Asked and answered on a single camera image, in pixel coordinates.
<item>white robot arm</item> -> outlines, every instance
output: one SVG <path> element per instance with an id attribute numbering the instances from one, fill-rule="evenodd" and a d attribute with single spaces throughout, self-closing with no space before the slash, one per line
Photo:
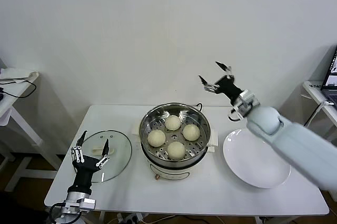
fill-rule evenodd
<path id="1" fill-rule="evenodd" d="M 226 74 L 215 84 L 201 76 L 205 90 L 224 93 L 233 105 L 231 121 L 247 118 L 247 128 L 267 142 L 285 161 L 322 190 L 337 190 L 337 148 L 304 126 L 292 123 L 272 107 L 260 106 L 254 94 L 234 85 L 231 68 L 218 63 Z"/>

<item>pot lid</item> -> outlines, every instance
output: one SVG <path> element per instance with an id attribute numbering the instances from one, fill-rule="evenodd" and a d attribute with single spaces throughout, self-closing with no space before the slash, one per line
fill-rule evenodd
<path id="1" fill-rule="evenodd" d="M 102 169 L 93 174 L 92 182 L 101 183 L 117 177 L 130 161 L 132 147 L 128 137 L 115 130 L 101 131 L 84 140 L 82 152 L 84 155 L 101 159 L 106 140 L 109 140 L 110 159 Z"/>

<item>stainless steel steamer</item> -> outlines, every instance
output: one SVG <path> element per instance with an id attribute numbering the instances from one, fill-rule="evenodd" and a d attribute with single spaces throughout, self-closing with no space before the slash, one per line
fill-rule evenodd
<path id="1" fill-rule="evenodd" d="M 182 125 L 179 129 L 170 131 L 165 127 L 165 119 L 169 115 L 180 118 Z M 196 141 L 188 141 L 183 136 L 183 129 L 188 124 L 195 124 L 200 129 L 200 137 Z M 165 143 L 158 148 L 152 147 L 147 141 L 148 134 L 156 129 L 163 131 L 166 136 Z M 169 103 L 153 108 L 144 116 L 139 136 L 144 154 L 157 168 L 179 171 L 194 166 L 205 156 L 211 128 L 207 118 L 196 108 L 181 103 Z M 174 141 L 185 145 L 186 154 L 182 160 L 171 160 L 167 155 L 167 147 Z"/>

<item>electrical wire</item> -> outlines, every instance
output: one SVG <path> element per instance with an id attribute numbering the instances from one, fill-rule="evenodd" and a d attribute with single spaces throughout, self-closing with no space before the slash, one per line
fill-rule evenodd
<path id="1" fill-rule="evenodd" d="M 53 204 L 52 207 L 50 208 L 50 210 L 49 210 L 49 218 L 50 218 L 50 220 L 51 220 L 51 222 L 53 224 L 56 224 L 56 221 L 54 220 L 54 218 L 52 216 L 52 212 L 53 212 L 54 208 L 55 207 L 63 207 L 63 206 L 65 206 L 65 203 L 56 203 L 56 204 Z M 77 215 L 77 217 L 74 220 L 66 222 L 64 224 L 73 224 L 73 223 L 75 223 L 76 221 L 78 221 L 78 219 L 81 217 L 81 215 L 82 215 L 82 212 L 79 212 L 79 214 Z"/>
<path id="2" fill-rule="evenodd" d="M 15 95 L 12 95 L 12 94 L 10 94 L 10 93 L 8 93 L 8 92 L 5 92 L 3 89 L 0 91 L 0 93 L 5 93 L 5 94 L 7 94 L 7 95 L 9 95 L 9 96 L 13 96 L 13 97 L 18 98 L 18 99 L 24 99 L 24 98 L 27 98 L 27 97 L 29 97 L 30 95 L 32 95 L 33 92 L 36 90 L 36 85 L 35 85 L 34 83 L 31 83 L 30 81 L 25 81 L 25 82 L 30 83 L 31 85 L 34 86 L 34 89 L 33 89 L 29 94 L 27 94 L 27 95 L 25 95 L 25 96 L 15 96 Z"/>
<path id="3" fill-rule="evenodd" d="M 230 116 L 228 116 L 229 120 L 232 121 L 232 122 L 237 122 L 237 121 L 240 121 L 240 119 L 232 119 Z"/>
<path id="4" fill-rule="evenodd" d="M 5 84 L 12 84 L 12 83 L 16 83 L 16 82 L 0 83 L 0 84 L 1 84 L 1 85 L 5 85 Z"/>
<path id="5" fill-rule="evenodd" d="M 329 207 L 330 211 L 337 217 L 337 214 Z"/>
<path id="6" fill-rule="evenodd" d="M 219 221 L 222 222 L 222 224 L 226 224 L 219 216 L 216 216 L 216 217 L 219 219 Z"/>
<path id="7" fill-rule="evenodd" d="M 114 220 L 117 220 L 118 218 L 112 219 L 111 221 L 109 221 L 107 224 L 110 224 L 111 222 L 113 222 Z"/>
<path id="8" fill-rule="evenodd" d="M 198 103 L 197 105 L 196 105 L 196 107 L 198 107 L 200 105 L 200 112 L 201 112 L 201 110 L 202 110 L 202 103 Z"/>
<path id="9" fill-rule="evenodd" d="M 317 107 L 316 109 L 312 112 L 312 114 L 310 115 L 310 117 L 308 118 L 308 120 L 305 122 L 304 127 L 308 128 L 311 121 L 314 119 L 314 117 L 319 113 L 319 111 L 327 106 L 327 105 L 334 105 L 333 102 L 329 102 L 329 101 L 322 101 Z"/>
<path id="10" fill-rule="evenodd" d="M 190 217 L 188 217 L 186 215 L 183 215 L 183 217 L 186 218 L 186 219 L 188 219 L 188 220 L 197 220 L 197 221 L 202 221 L 202 222 L 204 222 L 206 224 L 210 224 L 207 220 L 204 220 L 204 219 L 193 219 L 193 218 L 190 218 Z"/>
<path id="11" fill-rule="evenodd" d="M 171 219 L 171 218 L 176 217 L 176 216 L 177 216 L 177 215 L 167 216 L 167 217 L 165 217 L 165 218 L 161 218 L 161 219 L 156 220 L 156 221 L 153 221 L 153 222 L 145 222 L 144 220 L 141 220 L 141 222 L 144 223 L 144 224 L 155 224 L 155 223 L 157 223 L 157 222 L 159 222 L 159 221 L 161 221 L 161 220 Z"/>

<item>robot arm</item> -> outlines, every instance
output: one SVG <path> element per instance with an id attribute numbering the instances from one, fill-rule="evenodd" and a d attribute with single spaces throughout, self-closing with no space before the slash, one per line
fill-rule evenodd
<path id="1" fill-rule="evenodd" d="M 96 201 L 90 199 L 91 195 L 91 179 L 93 174 L 107 163 L 110 159 L 109 142 L 108 139 L 105 142 L 102 158 L 89 157 L 83 155 L 82 144 L 84 142 L 86 131 L 82 134 L 76 143 L 76 146 L 72 147 L 73 166 L 76 169 L 76 176 L 72 186 L 68 188 L 67 198 L 63 203 L 54 204 L 49 211 L 49 218 L 52 223 L 64 223 L 64 224 L 82 224 L 83 220 L 80 219 L 82 212 L 89 212 L 95 209 Z M 52 217 L 52 211 L 54 207 L 61 207 L 61 217 L 54 220 Z"/>
<path id="2" fill-rule="evenodd" d="M 230 67 L 217 64 L 226 74 L 215 84 L 208 84 L 199 77 L 205 90 L 224 93 L 231 100 L 233 109 L 229 119 L 247 118 L 247 128 L 298 172 L 322 190 L 337 190 L 337 148 L 309 129 L 281 116 L 276 109 L 260 106 L 251 91 L 242 91 L 234 85 Z"/>

